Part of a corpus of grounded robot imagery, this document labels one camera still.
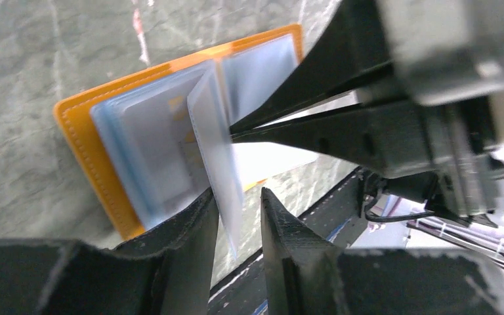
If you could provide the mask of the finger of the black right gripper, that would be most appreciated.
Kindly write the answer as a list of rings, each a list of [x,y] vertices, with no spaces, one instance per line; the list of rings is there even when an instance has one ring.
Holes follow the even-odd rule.
[[[238,133],[375,83],[392,73],[376,1],[341,1],[318,41],[256,110],[233,123]]]

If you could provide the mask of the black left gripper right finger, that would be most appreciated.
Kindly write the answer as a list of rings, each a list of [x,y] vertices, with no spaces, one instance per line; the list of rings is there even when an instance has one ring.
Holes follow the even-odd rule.
[[[504,274],[462,249],[343,249],[261,190],[271,314],[504,314]]]

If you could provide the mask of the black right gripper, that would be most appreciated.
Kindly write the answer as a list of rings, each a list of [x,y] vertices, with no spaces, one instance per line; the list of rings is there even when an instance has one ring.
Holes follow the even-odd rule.
[[[486,159],[469,147],[469,120],[481,152],[504,145],[504,1],[379,1],[394,70],[414,101],[444,111],[453,161],[451,210],[461,217],[495,209]],[[321,103],[272,95],[232,125],[232,138],[273,142],[333,156],[395,179],[433,171],[423,111],[406,96],[285,120]]]

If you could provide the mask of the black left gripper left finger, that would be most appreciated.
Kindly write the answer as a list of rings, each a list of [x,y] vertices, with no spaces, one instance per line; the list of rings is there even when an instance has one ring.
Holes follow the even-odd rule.
[[[113,249],[0,239],[0,314],[206,314],[218,219],[206,190]]]

